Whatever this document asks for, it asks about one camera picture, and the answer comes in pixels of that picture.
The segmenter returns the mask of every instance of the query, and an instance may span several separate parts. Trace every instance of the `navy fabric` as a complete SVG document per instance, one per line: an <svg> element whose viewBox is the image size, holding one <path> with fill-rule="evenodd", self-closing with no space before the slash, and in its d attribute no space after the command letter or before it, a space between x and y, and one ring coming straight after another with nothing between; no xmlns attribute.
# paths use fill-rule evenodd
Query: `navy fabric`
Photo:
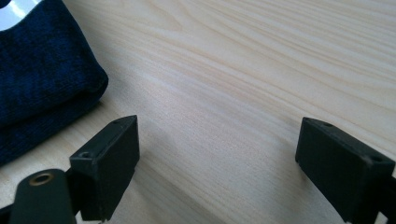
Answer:
<svg viewBox="0 0 396 224"><path fill-rule="evenodd" d="M89 111L107 82L61 0L0 32L0 166Z"/></svg>

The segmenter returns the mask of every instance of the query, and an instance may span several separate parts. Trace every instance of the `white curved rim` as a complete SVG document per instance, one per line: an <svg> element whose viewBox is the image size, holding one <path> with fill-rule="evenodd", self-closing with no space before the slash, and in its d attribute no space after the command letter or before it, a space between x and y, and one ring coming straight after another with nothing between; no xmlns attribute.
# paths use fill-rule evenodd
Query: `white curved rim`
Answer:
<svg viewBox="0 0 396 224"><path fill-rule="evenodd" d="M0 31L7 30L18 24L42 0L11 0L8 5L0 8Z"/></svg>

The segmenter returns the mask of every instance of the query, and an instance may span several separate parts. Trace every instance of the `towel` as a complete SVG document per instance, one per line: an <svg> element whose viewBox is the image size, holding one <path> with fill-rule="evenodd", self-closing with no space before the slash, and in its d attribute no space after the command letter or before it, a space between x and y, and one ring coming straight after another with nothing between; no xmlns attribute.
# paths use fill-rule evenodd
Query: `towel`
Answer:
<svg viewBox="0 0 396 224"><path fill-rule="evenodd" d="M62 0L0 32L0 166L87 113L107 75Z"/></svg>

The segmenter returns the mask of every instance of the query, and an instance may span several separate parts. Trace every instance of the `wooden surface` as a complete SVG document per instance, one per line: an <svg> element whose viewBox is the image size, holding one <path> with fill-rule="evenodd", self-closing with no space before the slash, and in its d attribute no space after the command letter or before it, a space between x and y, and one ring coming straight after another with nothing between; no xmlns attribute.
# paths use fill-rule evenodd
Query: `wooden surface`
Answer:
<svg viewBox="0 0 396 224"><path fill-rule="evenodd" d="M110 83L0 168L0 206L134 114L141 160L110 223L343 223L294 161L302 117L396 160L395 1L64 2Z"/></svg>

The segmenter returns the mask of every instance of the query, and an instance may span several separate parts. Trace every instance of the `light wood tabletop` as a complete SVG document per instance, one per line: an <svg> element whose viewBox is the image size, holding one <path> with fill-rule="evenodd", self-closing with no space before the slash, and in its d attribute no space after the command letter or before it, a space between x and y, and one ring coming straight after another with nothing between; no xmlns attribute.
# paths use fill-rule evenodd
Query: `light wood tabletop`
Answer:
<svg viewBox="0 0 396 224"><path fill-rule="evenodd" d="M109 86L0 168L0 207L129 115L141 160L109 223L343 223L295 162L303 117L396 160L395 1L64 2Z"/></svg>

